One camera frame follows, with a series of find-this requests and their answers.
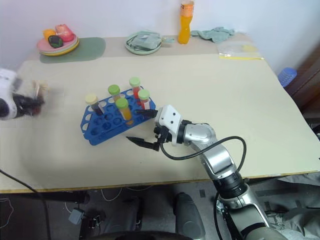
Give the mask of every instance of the green cloth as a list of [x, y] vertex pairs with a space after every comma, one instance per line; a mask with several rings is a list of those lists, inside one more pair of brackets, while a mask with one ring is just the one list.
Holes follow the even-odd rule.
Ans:
[[228, 30], [222, 26], [219, 26], [212, 30], [206, 31], [194, 30], [190, 32], [190, 35], [193, 37], [198, 36], [205, 40], [211, 40], [214, 43], [221, 43], [235, 35], [235, 31], [233, 29]]
[[44, 64], [90, 61], [100, 58], [106, 49], [106, 41], [101, 37], [79, 38], [79, 45], [71, 52], [61, 56], [46, 56], [40, 54]]

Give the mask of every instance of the black cable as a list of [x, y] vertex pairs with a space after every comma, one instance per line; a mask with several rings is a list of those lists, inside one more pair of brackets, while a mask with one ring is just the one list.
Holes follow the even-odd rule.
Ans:
[[[244, 165], [245, 163], [245, 158], [246, 158], [246, 154], [247, 154], [247, 144], [246, 144], [246, 141], [240, 137], [240, 136], [228, 136], [226, 138], [223, 138], [215, 143], [213, 143], [212, 145], [198, 151], [198, 152], [195, 152], [195, 153], [192, 153], [190, 155], [187, 155], [187, 156], [172, 156], [170, 155], [169, 153], [166, 152], [166, 150], [164, 149], [164, 145], [162, 143], [160, 143], [160, 148], [163, 152], [164, 155], [166, 155], [168, 158], [172, 159], [172, 160], [186, 160], [186, 159], [190, 159], [190, 158], [194, 158], [200, 154], [203, 154], [205, 153], [206, 151], [218, 146], [219, 144], [222, 144], [226, 141], [229, 141], [229, 140], [233, 140], [233, 139], [237, 139], [237, 140], [240, 140], [243, 144], [243, 152], [242, 152], [242, 157], [241, 157], [241, 161], [240, 161], [240, 164], [237, 168], [237, 170], [240, 172], [242, 166]], [[222, 235], [221, 235], [221, 232], [219, 230], [219, 225], [218, 225], [218, 220], [217, 220], [217, 201], [218, 201], [218, 197], [219, 197], [219, 193], [217, 192], [216, 195], [215, 195], [215, 198], [214, 198], [214, 203], [213, 203], [213, 219], [214, 219], [214, 225], [215, 225], [215, 229], [216, 229], [216, 233], [218, 234], [218, 237], [219, 237], [219, 240], [223, 240], [222, 238]]]
[[48, 208], [47, 208], [47, 203], [46, 200], [44, 199], [44, 197], [42, 196], [42, 194], [40, 192], [38, 192], [37, 190], [33, 189], [31, 186], [29, 186], [28, 184], [24, 183], [23, 181], [15, 178], [14, 176], [9, 175], [8, 173], [6, 173], [5, 171], [0, 169], [0, 173], [2, 173], [3, 175], [5, 175], [6, 177], [16, 181], [17, 183], [20, 183], [21, 185], [25, 186], [26, 188], [30, 189], [32, 192], [34, 192], [35, 194], [38, 195], [38, 197], [40, 198], [40, 200], [43, 203], [43, 207], [44, 207], [44, 214], [45, 214], [45, 224], [46, 224], [46, 235], [48, 240], [51, 240], [51, 231], [50, 231], [50, 222], [49, 222], [49, 213], [48, 213]]

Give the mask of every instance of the yellow cap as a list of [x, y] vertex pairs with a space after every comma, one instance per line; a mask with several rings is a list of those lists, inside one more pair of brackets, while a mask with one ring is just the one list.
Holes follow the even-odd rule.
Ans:
[[98, 102], [98, 97], [93, 93], [88, 94], [87, 96], [85, 96], [85, 102], [86, 104], [93, 105]]

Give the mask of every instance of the blue object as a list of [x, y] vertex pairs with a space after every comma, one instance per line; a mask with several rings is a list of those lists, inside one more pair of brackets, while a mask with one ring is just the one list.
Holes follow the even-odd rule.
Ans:
[[[98, 145], [150, 119], [150, 117], [136, 113], [136, 110], [141, 110], [142, 107], [139, 100], [135, 99], [131, 89], [123, 91], [121, 94], [125, 95], [129, 102], [133, 124], [130, 126], [126, 124], [129, 121], [123, 119], [112, 96], [99, 101], [104, 110], [104, 114], [101, 116], [98, 116], [90, 106], [87, 106], [80, 127], [84, 138], [89, 140], [91, 145]], [[150, 109], [156, 109], [156, 105], [151, 99]]]
[[284, 68], [278, 75], [282, 87], [288, 86], [289, 83], [297, 76], [297, 71], [291, 67]]
[[232, 37], [235, 35], [235, 31], [233, 29], [225, 29], [222, 26], [216, 27], [211, 30], [206, 30], [206, 31], [199, 31], [199, 30], [194, 30], [190, 32], [190, 35], [195, 37], [199, 36], [202, 39], [205, 40], [211, 40], [214, 43], [221, 43], [228, 38]]

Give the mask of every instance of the test tube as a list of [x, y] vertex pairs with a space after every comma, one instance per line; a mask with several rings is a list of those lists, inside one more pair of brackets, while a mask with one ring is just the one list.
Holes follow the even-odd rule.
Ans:
[[130, 85], [132, 87], [134, 98], [139, 99], [138, 92], [140, 90], [140, 79], [136, 76], [130, 78]]
[[110, 85], [108, 87], [108, 92], [111, 94], [114, 102], [116, 102], [118, 99], [120, 99], [120, 87], [118, 85]]
[[149, 91], [146, 89], [141, 89], [138, 92], [138, 96], [141, 101], [142, 109], [144, 109], [144, 110], [150, 109], [150, 99], [149, 99], [150, 93], [149, 93]]
[[125, 124], [127, 124], [128, 126], [132, 125], [134, 121], [131, 120], [132, 115], [129, 108], [128, 100], [126, 98], [120, 98], [115, 102], [115, 105], [119, 109], [123, 119], [127, 121]]
[[95, 94], [88, 94], [85, 96], [86, 104], [90, 105], [92, 110], [99, 116], [105, 113], [103, 107], [98, 102], [98, 97]]

